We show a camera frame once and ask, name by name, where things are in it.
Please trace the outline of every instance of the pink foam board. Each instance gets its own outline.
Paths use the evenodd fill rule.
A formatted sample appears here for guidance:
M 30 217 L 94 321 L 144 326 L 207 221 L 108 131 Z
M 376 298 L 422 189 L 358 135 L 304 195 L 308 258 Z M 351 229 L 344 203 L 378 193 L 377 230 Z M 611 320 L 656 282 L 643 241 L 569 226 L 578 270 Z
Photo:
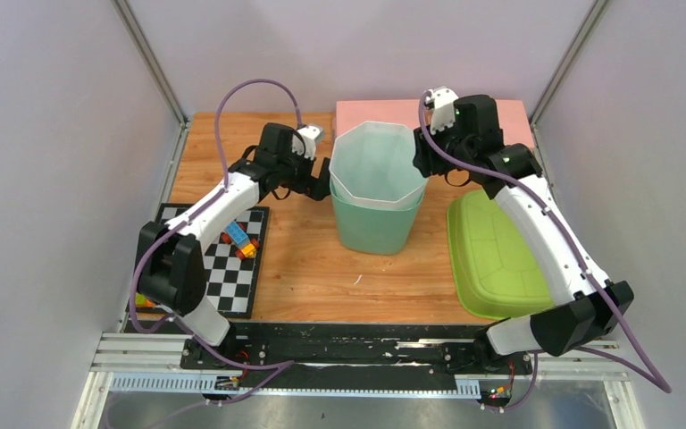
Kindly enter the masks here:
M 504 143 L 523 143 L 535 146 L 527 121 L 524 104 L 520 100 L 496 100 L 498 122 L 504 131 Z M 402 123 L 414 129 L 419 126 L 419 100 L 338 101 L 335 106 L 335 135 L 339 136 L 365 121 Z

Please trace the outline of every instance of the green bucket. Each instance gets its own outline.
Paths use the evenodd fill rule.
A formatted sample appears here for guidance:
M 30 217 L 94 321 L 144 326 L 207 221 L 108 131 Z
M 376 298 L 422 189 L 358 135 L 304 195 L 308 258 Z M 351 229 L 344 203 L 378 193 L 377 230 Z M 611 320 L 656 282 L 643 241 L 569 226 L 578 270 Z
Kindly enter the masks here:
M 422 204 L 419 197 L 412 206 L 397 210 L 356 206 L 339 197 L 332 181 L 330 195 L 340 242 L 351 250 L 375 255 L 395 255 L 404 248 Z

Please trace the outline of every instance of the wire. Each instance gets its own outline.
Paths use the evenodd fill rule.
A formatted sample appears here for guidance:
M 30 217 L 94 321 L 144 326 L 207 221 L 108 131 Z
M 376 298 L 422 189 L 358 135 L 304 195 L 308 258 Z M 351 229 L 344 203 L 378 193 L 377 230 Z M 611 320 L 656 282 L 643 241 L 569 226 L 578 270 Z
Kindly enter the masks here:
M 612 355 L 611 353 L 607 353 L 603 350 L 591 349 L 590 347 L 578 347 L 577 349 L 579 351 L 584 351 L 585 353 L 590 353 L 591 355 L 596 355 L 596 356 L 601 356 L 602 358 L 611 359 L 611 360 L 618 362 L 624 366 L 627 366 L 632 371 L 640 374 L 646 380 L 652 382 L 654 385 L 656 385 L 657 388 L 661 389 L 661 386 L 656 384 L 656 382 L 651 379 L 650 374 L 648 374 L 644 369 L 639 368 L 638 366 L 636 366 L 635 364 L 633 364 L 632 362 L 630 362 L 629 360 L 627 360 L 623 357 L 618 357 L 616 355 Z
M 254 84 L 254 83 L 269 83 L 272 85 L 275 85 L 277 87 L 282 88 L 290 97 L 290 100 L 293 102 L 294 109 L 296 110 L 296 121 L 298 128 L 301 128 L 303 125 L 303 122 L 301 120 L 301 109 L 298 107 L 298 101 L 296 101 L 296 97 L 293 95 L 292 92 L 290 92 L 290 89 L 286 87 L 285 85 L 279 83 L 276 80 L 270 80 L 270 79 L 253 79 L 253 80 L 247 80 L 239 85 L 237 85 L 235 88 L 233 88 L 227 96 L 222 100 L 220 103 L 219 108 L 217 109 L 217 112 L 214 116 L 214 136 L 217 140 L 217 150 L 219 151 L 220 158 L 222 160 L 222 171 L 224 173 L 224 187 L 217 191 L 211 198 L 207 199 L 204 204 L 201 206 L 197 207 L 193 213 L 190 215 L 191 218 L 196 218 L 198 215 L 203 213 L 207 208 L 209 208 L 212 204 L 214 204 L 215 201 L 217 201 L 222 195 L 224 195 L 225 192 L 227 192 L 228 187 L 230 186 L 230 172 L 227 167 L 227 160 L 225 158 L 224 154 L 224 148 L 222 147 L 222 140 L 220 139 L 220 116 L 222 116 L 222 110 L 224 109 L 224 106 L 227 104 L 227 100 L 230 99 L 230 97 L 235 94 L 239 89 L 244 88 L 248 85 Z M 142 324 L 140 324 L 140 321 L 138 320 L 138 313 L 136 312 L 135 309 L 135 294 L 138 292 L 138 283 L 140 282 L 140 276 L 143 273 L 143 269 L 148 263 L 148 261 L 151 259 L 151 256 L 158 250 L 171 236 L 176 234 L 178 231 L 182 230 L 185 228 L 186 225 L 188 225 L 189 221 L 182 221 L 178 223 L 177 225 L 171 227 L 162 237 L 160 237 L 158 240 L 154 241 L 154 244 L 151 245 L 141 256 L 140 260 L 138 261 L 135 270 L 133 271 L 133 276 L 132 276 L 132 281 L 130 285 L 130 298 L 128 299 L 128 310 L 130 312 L 130 322 L 132 323 L 133 327 L 135 328 L 136 331 L 141 332 L 141 333 L 153 333 L 156 332 L 163 324 L 165 324 L 167 321 L 170 319 L 174 319 L 175 323 L 177 323 L 185 332 L 190 332 L 189 328 L 182 323 L 173 313 L 167 313 L 164 315 L 161 319 L 159 319 L 153 326 L 150 328 L 145 328 Z M 226 357 L 223 357 L 219 353 L 217 353 L 216 350 L 212 349 L 212 347 L 206 343 L 203 339 L 198 337 L 197 335 L 193 336 L 193 339 L 196 340 L 199 344 L 201 344 L 202 347 L 206 351 L 208 351 L 212 356 L 215 358 L 220 359 L 222 362 L 225 362 L 228 365 L 236 366 L 238 368 L 242 368 L 244 370 L 256 370 L 256 371 L 265 371 L 265 370 L 270 370 L 274 369 L 274 373 L 272 373 L 270 376 L 262 380 L 259 384 L 257 384 L 254 388 L 250 389 L 246 393 L 237 396 L 236 398 L 230 398 L 229 400 L 221 400 L 218 401 L 220 407 L 222 404 L 233 404 L 236 402 L 240 402 L 242 400 L 245 400 L 249 396 L 253 395 L 258 389 L 261 389 L 263 386 L 265 386 L 271 379 L 276 377 L 279 373 L 293 365 L 293 361 L 287 361 L 287 362 L 281 362 L 279 364 L 273 364 L 273 365 L 266 365 L 266 366 L 256 366 L 256 365 L 244 365 L 240 364 L 238 362 L 232 361 L 227 359 Z M 189 411 L 193 408 L 200 407 L 202 405 L 208 404 L 211 402 L 198 402 L 197 404 L 191 404 L 189 406 L 186 406 L 184 408 L 181 408 L 171 414 L 169 414 L 167 417 L 163 418 L 162 420 L 159 420 L 158 422 L 155 422 L 149 426 L 146 427 L 146 429 L 150 429 L 152 427 L 156 427 L 158 425 L 161 425 L 169 420 L 171 420 L 173 417 L 184 413 L 186 411 Z M 109 428 L 111 428 L 111 425 L 108 424 L 108 416 L 105 413 L 105 419 L 104 419 L 105 425 L 107 425 Z
M 430 91 L 426 91 L 423 95 L 422 98 L 420 99 L 419 103 L 419 126 L 422 129 L 422 135 L 424 136 L 425 140 L 427 140 L 427 143 L 432 147 L 432 150 L 434 150 L 438 155 L 440 155 L 443 159 L 446 161 L 449 161 L 451 164 L 463 168 L 465 170 L 468 170 L 469 172 L 476 172 L 479 174 L 485 174 L 490 177 L 495 177 L 497 179 L 500 179 L 502 181 L 505 181 L 506 183 L 512 184 L 519 189 L 523 190 L 524 193 L 526 193 L 532 200 L 535 201 L 535 203 L 540 206 L 542 210 L 546 210 L 548 206 L 546 205 L 546 202 L 543 201 L 543 198 L 541 198 L 538 194 L 536 194 L 532 189 L 530 189 L 527 185 L 522 183 L 521 181 L 508 176 L 506 174 L 503 174 L 501 172 L 496 172 L 487 168 L 482 168 L 478 167 L 476 165 L 471 165 L 465 162 L 462 162 L 453 156 L 447 154 L 445 151 L 443 151 L 437 143 L 435 143 L 435 140 L 432 138 L 432 135 L 430 134 L 430 131 L 427 129 L 427 125 L 425 124 L 424 120 L 424 111 L 425 111 L 425 106 L 424 102 L 427 99 L 427 96 L 430 94 Z M 564 237 L 564 240 L 566 241 L 566 244 L 569 246 L 569 249 L 572 251 L 572 254 L 574 255 L 574 258 L 577 259 L 577 264 L 580 266 L 580 269 L 582 269 L 583 274 L 585 277 L 588 279 L 588 282 L 593 285 L 593 288 L 595 288 L 596 292 L 598 295 L 606 302 L 608 308 L 611 310 L 612 313 L 614 313 L 614 316 L 616 317 L 617 322 L 622 326 L 622 329 L 624 330 L 624 334 L 627 336 L 627 340 L 630 341 L 630 344 L 632 347 L 635 349 L 635 351 L 638 353 L 638 356 L 640 357 L 640 360 L 643 362 L 643 364 L 648 368 L 648 371 L 650 374 L 647 374 L 644 371 L 639 372 L 638 374 L 642 375 L 645 377 L 648 381 L 652 382 L 653 384 L 656 385 L 659 389 L 662 391 L 665 391 L 666 393 L 671 393 L 672 392 L 672 386 L 669 385 L 669 383 L 666 381 L 666 379 L 661 375 L 661 373 L 658 371 L 658 368 L 654 366 L 653 362 L 651 362 L 650 358 L 648 357 L 648 354 L 646 351 L 641 347 L 640 343 L 638 342 L 638 339 L 635 337 L 634 332 L 632 332 L 632 329 L 630 328 L 629 324 L 627 324 L 627 320 L 624 319 L 624 316 L 622 315 L 622 312 L 619 311 L 619 307 L 616 306 L 616 303 L 611 299 L 611 297 L 608 296 L 607 292 L 601 287 L 600 284 L 598 284 L 598 281 L 596 278 L 593 276 L 593 274 L 590 272 L 590 269 L 588 268 L 588 264 L 585 262 L 585 258 L 582 256 L 580 253 L 580 250 L 577 248 L 576 243 L 574 242 L 574 238 L 572 235 L 569 233 L 569 231 L 566 230 L 564 227 L 564 223 L 558 218 L 556 213 L 554 213 L 553 210 L 548 211 L 548 218 L 556 225 L 557 229 L 559 232 L 561 232 L 562 237 Z M 609 358 L 612 358 L 613 360 L 616 360 L 619 362 L 618 357 L 613 356 L 613 355 L 608 355 Z
M 530 378 L 530 385 L 527 386 L 527 391 L 524 392 L 524 395 L 522 398 L 515 403 L 506 406 L 506 407 L 493 407 L 492 405 L 485 405 L 483 406 L 484 408 L 488 408 L 491 411 L 496 411 L 498 413 L 503 413 L 504 411 L 511 411 L 514 408 L 520 407 L 529 397 L 530 394 L 532 393 L 532 390 L 535 389 L 535 381 L 538 379 L 538 352 L 533 351 L 531 352 L 532 354 L 532 376 Z
M 217 151 L 219 151 L 220 153 L 220 161 L 222 162 L 222 173 L 224 174 L 225 189 L 230 188 L 230 175 L 228 174 L 227 158 L 225 157 L 224 148 L 222 147 L 222 138 L 220 137 L 220 117 L 222 116 L 222 110 L 224 110 L 224 106 L 227 105 L 227 100 L 229 100 L 233 94 L 238 92 L 240 89 L 245 88 L 248 85 L 253 85 L 255 83 L 269 83 L 270 85 L 274 85 L 285 91 L 285 93 L 288 94 L 288 97 L 290 97 L 290 101 L 293 102 L 293 109 L 296 111 L 296 123 L 298 125 L 297 127 L 301 128 L 301 126 L 304 125 L 304 123 L 301 120 L 301 108 L 298 107 L 298 101 L 296 100 L 296 96 L 294 96 L 293 93 L 290 92 L 290 89 L 288 89 L 288 87 L 279 83 L 277 80 L 251 79 L 246 80 L 245 82 L 238 84 L 235 88 L 231 89 L 230 92 L 228 92 L 227 95 L 222 99 L 222 101 L 220 102 L 220 106 L 217 107 L 217 112 L 214 114 L 214 138 L 217 140 Z
M 248 355 L 248 353 L 246 353 L 245 350 L 241 350 L 239 355 L 246 359 L 247 364 L 251 363 L 251 357 Z M 248 370 L 244 368 L 243 374 L 240 376 L 239 380 L 242 381 L 244 378 L 246 378 L 246 374 L 248 374 Z
M 508 391 L 511 391 L 512 387 L 514 387 L 514 376 L 515 376 L 514 361 L 511 359 L 509 359 L 509 371 L 511 371 L 511 376 L 509 377 L 509 383 L 506 386 L 506 389 Z

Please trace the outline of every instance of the metal frame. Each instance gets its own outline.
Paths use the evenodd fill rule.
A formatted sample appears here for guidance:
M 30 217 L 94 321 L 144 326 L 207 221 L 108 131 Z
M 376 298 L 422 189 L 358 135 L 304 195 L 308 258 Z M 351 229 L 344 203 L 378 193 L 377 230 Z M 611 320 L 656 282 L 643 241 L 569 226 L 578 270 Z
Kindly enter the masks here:
M 535 127 L 538 124 L 538 121 L 540 120 L 540 117 L 548 109 L 551 100 L 556 95 L 556 92 L 561 86 L 561 83 L 564 81 L 564 78 L 569 73 L 569 70 L 572 67 L 574 61 L 580 55 L 582 47 L 585 45 L 585 42 L 588 41 L 590 35 L 592 35 L 593 30 L 596 28 L 596 25 L 598 25 L 598 22 L 603 16 L 604 11 L 610 3 L 611 0 L 596 0 L 590 7 L 588 14 L 585 15 L 585 20 L 582 22 L 582 25 L 577 30 L 577 33 L 574 35 L 572 43 L 566 49 L 566 52 L 561 60 L 561 63 L 559 63 L 558 67 L 556 67 L 556 71 L 554 71 L 554 75 L 551 77 L 551 80 L 548 82 L 546 89 L 543 91 L 543 95 L 540 96 L 540 101 L 538 101 L 538 104 L 535 106 L 535 110 L 532 111 L 532 116 L 530 117 L 530 125 L 533 129 L 535 129 Z
M 180 123 L 180 135 L 168 164 L 159 197 L 159 202 L 166 202 L 172 192 L 185 147 L 189 132 L 189 118 L 185 115 L 172 87 L 165 78 L 143 30 L 135 18 L 129 1 L 112 0 L 112 4 L 119 13 L 172 114 Z M 545 158 L 540 151 L 537 124 L 547 111 L 552 99 L 609 4 L 610 0 L 594 1 L 530 118 L 531 130 L 535 138 L 536 156 L 540 160 L 544 172 L 551 180 L 551 186 L 554 182 L 546 171 Z M 128 386 L 123 388 L 126 391 L 152 391 L 152 389 L 173 393 L 202 391 L 204 384 L 199 381 L 212 380 L 216 376 L 239 374 L 239 371 L 232 370 L 189 371 L 180 369 L 180 355 L 183 350 L 183 342 L 187 338 L 186 335 L 103 334 L 71 427 L 73 429 L 97 429 L 110 391 L 119 390 L 121 386 Z M 612 353 L 619 351 L 619 346 L 614 341 L 594 341 L 589 345 L 609 349 Z M 138 381 L 128 384 L 114 384 L 115 379 L 121 380 L 123 377 Z M 478 383 L 483 380 L 502 378 L 506 377 L 504 375 L 485 374 L 461 375 L 456 379 L 458 384 L 464 385 L 467 382 Z M 530 376 L 520 375 L 519 378 L 529 380 Z M 616 427 L 618 429 L 644 429 L 645 427 L 632 390 L 630 376 L 616 362 L 581 352 L 570 352 L 563 357 L 551 357 L 542 354 L 540 355 L 538 382 L 545 382 L 545 380 L 601 381 L 609 398 L 609 406 Z M 288 392 L 272 388 L 263 389 L 260 394 L 330 396 L 330 392 L 326 391 Z
M 180 368 L 187 335 L 105 333 L 96 349 L 72 429 L 96 429 L 107 395 L 117 392 L 216 393 L 217 377 L 240 375 L 239 370 L 183 370 Z M 589 346 L 620 354 L 616 341 L 593 341 Z M 471 397 L 482 381 L 505 380 L 507 375 L 465 374 L 456 377 L 456 391 L 329 391 L 265 388 L 257 394 L 279 396 L 441 398 Z M 518 375 L 530 380 L 529 375 Z M 594 355 L 571 351 L 562 357 L 540 354 L 537 383 L 545 381 L 598 381 L 604 384 L 618 429 L 644 429 L 632 391 L 630 375 L 620 364 Z
M 170 107 L 175 119 L 177 119 L 177 121 L 180 123 L 180 127 L 184 127 L 185 124 L 188 123 L 188 117 L 182 110 L 182 106 L 175 96 L 172 86 L 164 76 L 162 66 L 158 61 L 156 61 L 154 51 L 151 49 L 151 46 L 146 40 L 146 35 L 140 28 L 138 19 L 135 17 L 135 13 L 132 11 L 132 7 L 130 6 L 130 2 L 128 0 L 112 0 L 112 4 L 114 5 L 114 9 L 116 9 L 117 13 L 120 15 L 120 19 L 130 34 L 130 38 L 132 39 L 133 43 L 135 43 L 135 47 L 138 49 L 140 56 L 143 57 L 143 61 L 146 63 L 146 67 L 148 67 L 148 70 L 151 72 L 151 76 L 154 78 L 156 86 L 159 87 L 159 90 L 162 92 L 164 101 Z

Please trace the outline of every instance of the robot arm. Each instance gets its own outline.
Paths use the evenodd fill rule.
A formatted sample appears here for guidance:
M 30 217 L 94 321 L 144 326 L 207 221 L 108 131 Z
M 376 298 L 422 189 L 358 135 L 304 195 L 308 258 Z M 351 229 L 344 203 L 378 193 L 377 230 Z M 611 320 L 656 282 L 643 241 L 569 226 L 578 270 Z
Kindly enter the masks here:
M 450 89 L 437 88 L 426 98 L 425 106 L 432 113 L 430 134 L 443 151 L 467 164 L 519 180 L 548 206 L 541 210 L 522 189 L 486 174 L 471 173 L 471 179 L 498 203 L 530 246 L 556 305 L 483 328 L 474 342 L 481 363 L 490 370 L 502 366 L 504 357 L 532 349 L 560 356 L 609 333 L 616 325 L 614 315 L 581 273 L 570 244 L 548 214 L 554 213 L 569 231 L 575 248 L 588 260 L 590 273 L 622 312 L 632 303 L 632 289 L 627 282 L 611 282 L 592 261 L 556 206 L 530 149 L 520 143 L 504 144 L 495 100 L 457 97 Z M 419 128 L 414 130 L 414 141 L 414 166 L 424 177 L 457 169 L 432 150 Z
M 138 292 L 168 308 L 199 337 L 219 346 L 230 323 L 206 297 L 204 253 L 243 211 L 278 187 L 322 200 L 330 194 L 330 159 L 324 158 L 318 178 L 312 176 L 322 128 L 294 130 L 276 123 L 264 126 L 259 145 L 250 147 L 230 167 L 229 186 L 221 181 L 205 197 L 166 224 L 150 222 L 140 231 L 137 262 L 167 231 L 185 226 L 156 250 L 144 265 Z M 247 157 L 254 152 L 254 159 Z

